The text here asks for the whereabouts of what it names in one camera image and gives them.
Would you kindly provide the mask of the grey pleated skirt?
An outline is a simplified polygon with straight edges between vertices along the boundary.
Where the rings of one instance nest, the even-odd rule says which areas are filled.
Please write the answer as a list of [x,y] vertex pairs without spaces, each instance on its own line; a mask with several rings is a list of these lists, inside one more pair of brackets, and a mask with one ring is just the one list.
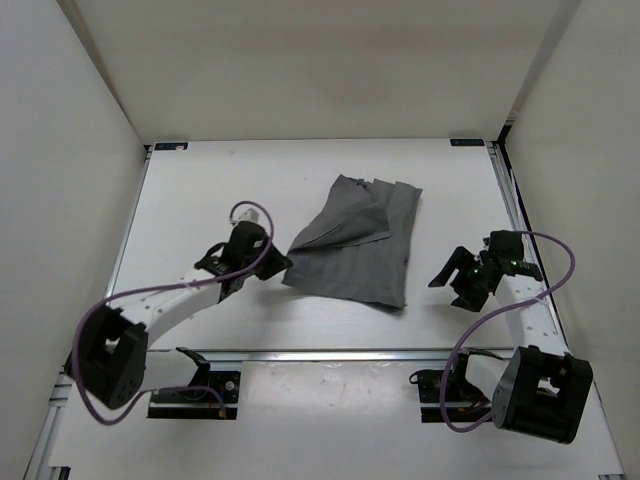
[[295,237],[282,283],[306,295],[406,307],[411,238],[422,190],[340,175]]

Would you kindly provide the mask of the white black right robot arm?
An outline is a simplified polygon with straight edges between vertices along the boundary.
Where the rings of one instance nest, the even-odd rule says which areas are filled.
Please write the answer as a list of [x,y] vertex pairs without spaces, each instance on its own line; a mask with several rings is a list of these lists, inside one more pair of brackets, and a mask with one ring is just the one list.
[[[432,288],[450,286],[456,295],[452,306],[469,312],[480,312],[489,298],[499,305],[452,347],[438,384],[439,413],[455,433],[470,433],[490,421],[501,430],[568,445],[578,433],[593,370],[571,353],[547,300],[572,278],[576,258],[566,243],[544,234],[569,260],[566,273],[548,286],[540,268],[525,259],[526,235],[493,231],[477,254],[458,246],[429,283]],[[477,330],[499,316],[512,340],[510,358],[465,348]]]

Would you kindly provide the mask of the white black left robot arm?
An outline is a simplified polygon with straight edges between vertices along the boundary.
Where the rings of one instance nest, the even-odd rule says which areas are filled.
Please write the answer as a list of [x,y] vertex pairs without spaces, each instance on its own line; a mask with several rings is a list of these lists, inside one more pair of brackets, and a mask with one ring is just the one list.
[[147,391],[177,390],[198,400],[211,391],[205,359],[186,347],[152,352],[151,345],[238,292],[246,279],[266,281],[292,265],[262,226],[241,221],[229,240],[212,246],[173,289],[137,293],[128,304],[110,301],[92,312],[65,372],[110,410]]

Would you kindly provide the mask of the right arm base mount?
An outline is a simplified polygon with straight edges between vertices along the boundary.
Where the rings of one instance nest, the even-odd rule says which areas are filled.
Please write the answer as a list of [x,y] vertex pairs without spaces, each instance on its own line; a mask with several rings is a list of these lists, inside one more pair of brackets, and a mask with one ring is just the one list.
[[[509,361],[488,350],[462,348],[445,387],[446,410],[452,423],[473,423],[491,412],[491,399]],[[423,369],[409,376],[418,389],[423,423],[442,423],[440,386],[443,370]]]

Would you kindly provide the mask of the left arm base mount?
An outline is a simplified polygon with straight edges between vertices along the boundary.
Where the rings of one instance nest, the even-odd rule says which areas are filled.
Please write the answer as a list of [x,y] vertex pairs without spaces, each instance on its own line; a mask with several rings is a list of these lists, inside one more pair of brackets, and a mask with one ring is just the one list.
[[147,417],[163,420],[235,420],[241,372],[214,367],[183,347],[151,352],[141,388],[151,392]]

